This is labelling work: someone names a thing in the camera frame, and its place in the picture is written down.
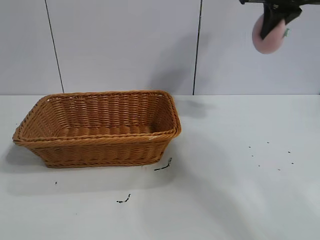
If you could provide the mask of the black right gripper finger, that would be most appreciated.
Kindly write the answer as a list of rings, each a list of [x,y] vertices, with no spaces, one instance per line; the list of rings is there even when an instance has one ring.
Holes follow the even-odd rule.
[[[282,11],[283,19],[285,24],[289,24],[296,18],[298,18],[302,13],[302,9],[300,7],[286,8]]]
[[[261,39],[264,40],[284,18],[283,9],[279,4],[264,4],[263,22],[260,31]]]

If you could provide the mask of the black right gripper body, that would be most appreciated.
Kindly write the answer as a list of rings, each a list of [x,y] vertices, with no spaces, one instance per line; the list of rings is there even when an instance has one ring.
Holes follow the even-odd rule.
[[[299,8],[302,4],[300,0],[239,0],[244,5],[246,3],[263,3],[273,8]]]

